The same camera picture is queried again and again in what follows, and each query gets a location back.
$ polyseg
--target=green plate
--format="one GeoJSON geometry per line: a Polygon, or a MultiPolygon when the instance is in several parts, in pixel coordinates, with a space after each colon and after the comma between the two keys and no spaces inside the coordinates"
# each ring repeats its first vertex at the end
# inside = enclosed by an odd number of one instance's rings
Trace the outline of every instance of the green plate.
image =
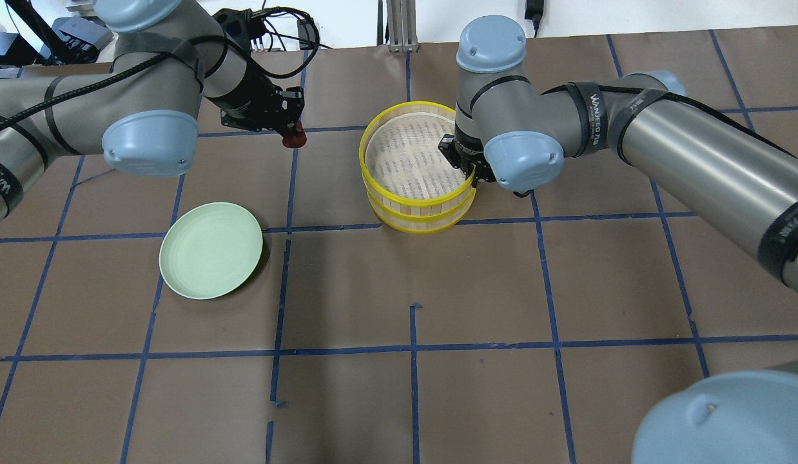
{"type": "Polygon", "coordinates": [[[236,290],[261,258],[261,227],[232,203],[209,203],[183,215],[161,243],[158,266],[169,288],[193,300],[236,290]]]}

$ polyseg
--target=blue tape line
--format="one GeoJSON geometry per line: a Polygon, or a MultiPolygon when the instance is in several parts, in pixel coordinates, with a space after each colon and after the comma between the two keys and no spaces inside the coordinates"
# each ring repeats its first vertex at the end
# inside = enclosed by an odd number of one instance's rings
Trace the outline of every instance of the blue tape line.
{"type": "Polygon", "coordinates": [[[283,349],[282,356],[335,356],[343,354],[407,353],[408,345],[386,345],[380,347],[341,347],[340,349],[283,349]]]}
{"type": "Polygon", "coordinates": [[[275,130],[260,130],[258,132],[251,130],[240,130],[237,132],[207,132],[206,134],[199,134],[200,139],[211,139],[213,137],[243,137],[246,135],[272,135],[275,130]]]}
{"type": "MultiPolygon", "coordinates": [[[[78,162],[78,167],[75,168],[75,175],[72,177],[72,184],[74,185],[78,181],[78,177],[81,176],[81,168],[84,167],[84,156],[81,157],[81,160],[78,162]]],[[[35,312],[37,310],[37,305],[41,300],[41,293],[43,291],[44,283],[46,282],[46,274],[49,273],[49,268],[52,266],[52,258],[55,256],[55,250],[58,246],[57,238],[61,235],[61,230],[64,229],[64,222],[66,222],[66,214],[70,210],[70,206],[72,205],[72,196],[75,193],[74,190],[70,189],[69,194],[66,196],[66,202],[64,203],[64,209],[61,211],[61,217],[58,220],[58,229],[55,233],[55,240],[52,242],[52,246],[49,247],[49,255],[46,256],[46,262],[43,266],[43,270],[41,271],[41,278],[39,279],[39,285],[35,290],[35,297],[33,298],[33,302],[30,306],[30,313],[27,315],[27,320],[24,323],[24,331],[21,333],[21,338],[18,341],[18,347],[15,350],[15,359],[12,362],[12,366],[10,367],[10,373],[6,377],[6,382],[4,384],[4,391],[1,393],[1,400],[0,400],[0,422],[1,422],[1,415],[4,413],[4,407],[6,405],[6,399],[10,394],[10,388],[12,387],[12,382],[15,379],[15,370],[18,368],[19,358],[24,352],[24,346],[27,343],[27,337],[30,335],[30,328],[33,324],[33,319],[35,318],[35,312]]]]}
{"type": "Polygon", "coordinates": [[[287,232],[293,231],[293,206],[296,202],[296,172],[298,171],[298,149],[293,149],[290,166],[290,191],[287,194],[287,232]]]}
{"type": "MultiPolygon", "coordinates": [[[[315,134],[316,132],[347,132],[355,130],[365,130],[367,126],[338,126],[338,127],[311,127],[304,131],[308,134],[315,134]]],[[[273,135],[274,130],[260,130],[259,132],[252,132],[249,130],[242,130],[238,132],[208,132],[206,134],[199,134],[201,139],[212,139],[216,137],[242,137],[246,135],[273,135]]]]}
{"type": "Polygon", "coordinates": [[[411,53],[405,52],[405,101],[411,100],[411,53]]]}
{"type": "Polygon", "coordinates": [[[143,234],[121,234],[121,235],[67,235],[58,237],[60,242],[84,242],[94,240],[143,240],[143,238],[164,238],[166,232],[149,232],[143,234]]]}
{"type": "MultiPolygon", "coordinates": [[[[700,337],[700,343],[765,343],[765,342],[798,342],[798,334],[773,335],[726,335],[719,337],[700,337]]],[[[573,340],[561,341],[561,347],[637,347],[687,345],[694,343],[688,338],[635,338],[635,340],[573,340]]],[[[485,351],[511,349],[552,349],[553,342],[523,343],[452,343],[452,344],[419,344],[418,352],[442,351],[485,351]]],[[[335,356],[350,354],[377,353],[409,353],[410,345],[385,345],[376,347],[341,347],[341,349],[284,349],[281,356],[335,356]]],[[[236,351],[198,351],[186,353],[148,353],[148,359],[205,359],[205,358],[269,358],[277,354],[274,349],[236,350],[236,351]]],[[[56,361],[115,361],[141,358],[140,353],[95,353],[95,354],[46,354],[19,356],[19,362],[56,362],[56,361]]],[[[0,362],[15,361],[15,356],[0,356],[0,362]]]]}
{"type": "Polygon", "coordinates": [[[287,302],[287,276],[290,274],[290,238],[284,244],[282,285],[278,294],[278,317],[276,319],[276,344],[273,355],[273,372],[270,376],[270,401],[278,401],[278,370],[281,364],[282,336],[284,335],[284,306],[287,302]]]}
{"type": "Polygon", "coordinates": [[[532,217],[512,217],[502,219],[463,219],[457,226],[484,226],[484,224],[530,224],[534,222],[532,217]]]}
{"type": "Polygon", "coordinates": [[[605,36],[606,41],[608,41],[608,49],[611,50],[611,59],[614,60],[614,67],[617,70],[617,76],[623,76],[623,67],[619,64],[619,57],[617,56],[617,49],[614,47],[614,39],[611,38],[611,35],[608,34],[605,36]]]}
{"type": "MultiPolygon", "coordinates": [[[[161,293],[161,284],[159,282],[158,290],[155,291],[157,295],[161,293]]],[[[144,337],[144,347],[140,356],[139,373],[136,376],[136,387],[133,392],[133,401],[130,403],[130,413],[127,417],[127,429],[124,432],[124,443],[121,447],[121,460],[120,464],[127,463],[127,455],[130,452],[130,440],[133,437],[133,424],[136,420],[136,410],[139,408],[139,397],[141,396],[141,387],[144,381],[144,370],[146,368],[146,360],[148,360],[148,353],[150,352],[150,343],[152,341],[152,330],[155,327],[155,310],[150,314],[150,323],[146,329],[146,337],[144,337]]]]}
{"type": "Polygon", "coordinates": [[[210,359],[210,358],[267,358],[274,356],[272,349],[239,351],[196,351],[189,353],[149,353],[148,359],[210,359]]]}
{"type": "Polygon", "coordinates": [[[679,285],[679,294],[683,298],[683,306],[685,307],[685,315],[688,318],[688,326],[691,328],[691,336],[694,338],[694,347],[697,349],[697,358],[700,361],[700,369],[703,371],[703,377],[708,378],[708,362],[706,362],[706,355],[703,352],[703,344],[700,343],[700,334],[697,330],[697,323],[692,319],[691,299],[688,297],[688,290],[685,287],[685,279],[683,277],[683,270],[679,266],[679,258],[677,256],[677,249],[674,246],[674,239],[671,237],[671,228],[669,227],[668,220],[665,217],[665,209],[662,206],[662,199],[659,197],[659,188],[656,182],[650,181],[652,191],[654,191],[654,200],[656,202],[661,218],[662,229],[665,234],[665,241],[668,243],[668,250],[671,254],[671,264],[674,265],[674,271],[677,275],[677,283],[679,285]]]}
{"type": "Polygon", "coordinates": [[[42,361],[120,361],[141,358],[140,353],[51,354],[20,356],[20,362],[42,361]]]}
{"type": "Polygon", "coordinates": [[[173,203],[173,214],[170,217],[170,227],[175,224],[175,221],[179,219],[179,207],[181,205],[181,194],[184,193],[184,179],[186,179],[187,174],[181,174],[179,177],[179,186],[175,189],[175,203],[173,203]]]}
{"type": "Polygon", "coordinates": [[[273,453],[273,421],[267,422],[267,437],[264,440],[264,464],[270,464],[273,453]]]}
{"type": "Polygon", "coordinates": [[[791,335],[731,335],[725,337],[700,338],[703,343],[762,343],[798,342],[798,334],[791,335]]]}
{"type": "Polygon", "coordinates": [[[411,414],[413,418],[413,464],[420,464],[419,440],[419,369],[417,368],[416,349],[416,310],[422,305],[411,305],[411,414]]]}
{"type": "Polygon", "coordinates": [[[618,219],[650,219],[658,218],[659,212],[656,213],[631,213],[619,215],[567,215],[562,217],[543,217],[540,218],[541,222],[554,222],[554,221],[568,221],[568,220],[618,220],[618,219]]]}
{"type": "MultiPolygon", "coordinates": [[[[170,214],[170,227],[175,224],[175,221],[178,220],[179,217],[179,205],[181,204],[181,195],[184,193],[184,179],[185,175],[182,174],[179,177],[179,185],[178,188],[175,190],[175,201],[173,202],[173,212],[170,214]]],[[[164,277],[159,274],[158,276],[158,283],[155,285],[155,297],[153,298],[152,302],[152,311],[150,312],[150,322],[148,323],[148,328],[146,329],[146,335],[144,336],[144,347],[142,350],[141,355],[141,362],[139,362],[139,373],[136,376],[136,387],[133,392],[133,402],[130,403],[130,414],[127,419],[127,429],[124,433],[124,442],[122,444],[121,449],[121,461],[120,464],[126,464],[127,462],[127,455],[129,454],[130,450],[130,440],[133,437],[133,425],[135,423],[136,411],[139,408],[139,397],[141,396],[141,387],[144,381],[144,371],[146,370],[146,362],[149,359],[150,353],[150,344],[152,343],[152,333],[155,329],[155,310],[158,308],[159,303],[161,302],[161,291],[164,289],[164,277]]]]}
{"type": "Polygon", "coordinates": [[[690,212],[690,211],[684,211],[684,212],[679,212],[679,213],[670,213],[670,212],[666,211],[665,212],[665,217],[668,217],[668,218],[697,217],[697,214],[695,214],[693,212],[690,212]]]}
{"type": "Polygon", "coordinates": [[[531,206],[534,208],[534,223],[537,226],[537,243],[540,249],[540,264],[543,268],[543,281],[545,284],[545,298],[549,307],[549,319],[551,321],[551,340],[554,349],[554,362],[556,364],[556,379],[559,385],[559,396],[562,407],[562,420],[565,423],[565,438],[568,445],[568,460],[570,464],[576,464],[576,449],[574,447],[574,433],[570,426],[570,411],[568,409],[568,392],[565,385],[565,370],[562,367],[562,345],[559,338],[559,328],[556,323],[556,311],[554,308],[553,292],[551,290],[551,274],[549,273],[549,261],[545,252],[545,238],[543,235],[543,223],[541,222],[540,206],[537,204],[537,197],[531,193],[531,206]]]}
{"type": "Polygon", "coordinates": [[[493,349],[552,349],[553,342],[455,343],[419,345],[417,351],[484,351],[493,349]]]}
{"type": "Polygon", "coordinates": [[[382,224],[345,224],[344,226],[313,226],[313,227],[293,227],[292,232],[326,232],[328,230],[362,230],[378,229],[382,224]]]}
{"type": "MultiPolygon", "coordinates": [[[[696,214],[689,211],[684,212],[667,212],[667,217],[696,217],[696,214]]],[[[659,218],[659,213],[634,213],[634,214],[620,214],[620,215],[578,215],[578,217],[543,217],[541,222],[553,221],[573,221],[573,220],[624,220],[624,219],[648,219],[659,218]]],[[[501,218],[501,219],[467,219],[461,220],[457,226],[481,226],[482,224],[530,224],[534,222],[532,217],[515,217],[515,218],[501,218]]],[[[326,232],[331,230],[361,230],[361,229],[378,229],[382,227],[382,223],[370,224],[341,224],[340,226],[304,226],[293,227],[290,232],[326,232]]],[[[285,234],[287,227],[271,227],[263,229],[266,234],[285,234]]],[[[164,238],[166,232],[149,232],[139,234],[120,234],[120,235],[67,235],[59,237],[58,241],[61,242],[78,242],[78,241],[91,241],[91,240],[136,240],[137,238],[164,238]]],[[[55,237],[22,237],[22,238],[0,238],[0,244],[22,244],[22,243],[37,243],[37,242],[52,242],[55,237]]]]}
{"type": "Polygon", "coordinates": [[[779,111],[798,111],[798,106],[772,106],[772,108],[746,108],[750,113],[768,113],[779,111]]]}
{"type": "Polygon", "coordinates": [[[52,241],[55,241],[55,237],[0,238],[0,244],[30,244],[52,241]]]}
{"type": "Polygon", "coordinates": [[[737,88],[737,82],[734,80],[734,76],[732,76],[732,70],[728,67],[728,62],[726,62],[726,56],[723,55],[723,49],[720,48],[720,42],[717,40],[717,34],[714,33],[714,30],[709,30],[708,34],[711,35],[711,41],[714,43],[714,50],[717,50],[717,56],[720,58],[720,63],[723,65],[723,71],[726,72],[726,77],[728,77],[728,82],[732,85],[732,91],[734,92],[734,97],[737,98],[737,103],[740,105],[740,112],[743,117],[746,119],[746,125],[749,126],[750,130],[755,129],[755,124],[752,123],[752,118],[749,117],[748,108],[746,108],[746,103],[743,102],[743,97],[740,94],[740,89],[737,88]]]}
{"type": "Polygon", "coordinates": [[[71,188],[76,188],[76,187],[80,186],[81,184],[84,184],[84,183],[87,183],[89,181],[98,179],[99,177],[107,176],[107,174],[114,173],[114,171],[115,171],[115,169],[111,169],[111,170],[105,171],[104,173],[96,174],[95,176],[89,177],[88,179],[84,179],[81,182],[75,183],[75,185],[73,185],[71,188]]]}
{"type": "Polygon", "coordinates": [[[367,126],[341,126],[341,127],[316,127],[313,129],[305,129],[305,132],[314,133],[314,132],[345,132],[345,131],[354,131],[354,130],[365,130],[367,126]]]}
{"type": "Polygon", "coordinates": [[[581,340],[561,342],[562,347],[646,347],[661,345],[688,345],[693,338],[640,338],[640,340],[581,340]]]}

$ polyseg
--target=black velcro strap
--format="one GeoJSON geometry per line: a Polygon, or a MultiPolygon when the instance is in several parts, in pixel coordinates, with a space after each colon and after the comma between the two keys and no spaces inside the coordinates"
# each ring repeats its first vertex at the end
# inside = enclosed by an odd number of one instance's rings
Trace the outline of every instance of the black velcro strap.
{"type": "Polygon", "coordinates": [[[473,98],[471,100],[471,112],[473,113],[473,106],[476,105],[476,101],[479,100],[479,97],[484,95],[485,92],[487,92],[487,91],[491,90],[491,88],[494,88],[494,87],[496,87],[496,86],[498,86],[500,84],[503,84],[505,82],[514,82],[514,81],[522,81],[522,82],[531,83],[531,81],[528,80],[528,77],[519,76],[519,75],[500,77],[499,79],[496,79],[496,80],[493,80],[491,82],[488,82],[487,84],[482,86],[482,88],[480,88],[478,92],[476,92],[476,95],[473,96],[473,98]]]}
{"type": "Polygon", "coordinates": [[[568,82],[567,90],[574,98],[583,128],[582,144],[574,158],[605,149],[608,142],[608,111],[599,85],[594,81],[568,82]]]}
{"type": "Polygon", "coordinates": [[[620,109],[614,116],[613,127],[611,127],[611,133],[608,136],[608,144],[611,146],[612,150],[617,152],[617,156],[622,159],[625,164],[628,164],[628,166],[631,166],[631,162],[628,162],[628,159],[623,155],[623,137],[625,136],[625,130],[628,129],[628,125],[631,124],[631,121],[634,121],[634,118],[637,117],[638,114],[652,105],[652,103],[655,103],[668,94],[669,92],[665,90],[647,88],[640,92],[637,97],[634,97],[634,100],[631,100],[628,106],[624,106],[624,108],[620,109]]]}
{"type": "MultiPolygon", "coordinates": [[[[4,121],[6,121],[6,118],[0,115],[0,122],[4,121]]],[[[11,127],[13,130],[15,130],[15,132],[18,132],[20,135],[24,136],[26,140],[30,141],[30,144],[32,144],[33,147],[35,147],[36,151],[39,152],[39,155],[41,156],[41,162],[43,162],[43,165],[46,168],[48,168],[51,161],[49,159],[49,155],[46,153],[46,149],[43,147],[41,142],[39,142],[39,140],[37,140],[34,135],[30,134],[28,130],[24,129],[18,124],[12,124],[11,127]]]]}
{"type": "MultiPolygon", "coordinates": [[[[52,79],[52,82],[49,83],[44,95],[44,99],[46,101],[52,100],[52,96],[55,95],[55,88],[58,87],[58,83],[63,80],[64,77],[56,77],[56,79],[52,79]]],[[[52,106],[49,106],[49,108],[45,109],[44,114],[46,115],[46,126],[49,127],[49,131],[52,132],[52,137],[55,139],[55,141],[57,141],[64,150],[72,153],[72,155],[84,155],[84,153],[81,153],[80,151],[74,149],[72,145],[66,143],[64,136],[61,135],[61,131],[58,130],[58,126],[55,123],[55,115],[54,111],[52,111],[52,106]]]]}
{"type": "Polygon", "coordinates": [[[757,250],[757,261],[783,281],[783,266],[798,255],[798,202],[780,215],[765,231],[757,250]]]}
{"type": "Polygon", "coordinates": [[[204,89],[204,64],[199,51],[189,41],[154,32],[128,32],[119,34],[115,53],[118,55],[116,61],[127,53],[169,53],[195,73],[199,88],[204,89]]]}
{"type": "Polygon", "coordinates": [[[11,173],[3,164],[0,163],[0,195],[6,203],[6,215],[18,206],[24,199],[24,186],[18,182],[18,177],[11,173]]]}

